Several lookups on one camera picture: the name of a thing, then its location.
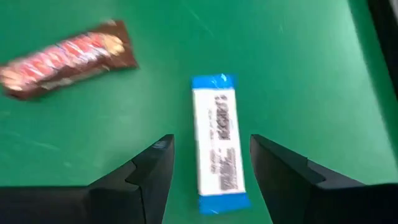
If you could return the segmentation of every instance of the mars bar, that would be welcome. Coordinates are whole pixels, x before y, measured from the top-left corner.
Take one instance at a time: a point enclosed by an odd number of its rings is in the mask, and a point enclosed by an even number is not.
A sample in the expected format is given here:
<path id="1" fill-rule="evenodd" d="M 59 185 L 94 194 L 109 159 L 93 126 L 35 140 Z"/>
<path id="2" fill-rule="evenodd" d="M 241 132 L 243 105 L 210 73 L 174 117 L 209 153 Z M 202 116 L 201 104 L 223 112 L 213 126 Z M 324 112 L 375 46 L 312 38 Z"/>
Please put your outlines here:
<path id="1" fill-rule="evenodd" d="M 26 100 L 93 75 L 137 67 L 123 21 L 108 21 L 0 67 L 7 95 Z"/>

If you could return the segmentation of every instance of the candy bar wrapper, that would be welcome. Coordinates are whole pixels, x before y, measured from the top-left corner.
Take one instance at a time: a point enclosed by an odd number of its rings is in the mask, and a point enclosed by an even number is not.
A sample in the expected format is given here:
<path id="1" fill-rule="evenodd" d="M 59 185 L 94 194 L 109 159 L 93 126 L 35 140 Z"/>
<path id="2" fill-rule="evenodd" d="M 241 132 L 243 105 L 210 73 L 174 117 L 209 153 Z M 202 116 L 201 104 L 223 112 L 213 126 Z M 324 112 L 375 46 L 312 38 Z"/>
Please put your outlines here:
<path id="1" fill-rule="evenodd" d="M 232 78 L 224 74 L 195 77 L 192 88 L 200 212 L 218 214 L 250 207 Z"/>
<path id="2" fill-rule="evenodd" d="M 6 94 L 24 100 L 103 71 L 136 66 L 123 21 L 108 21 L 7 63 L 0 67 L 0 80 Z"/>

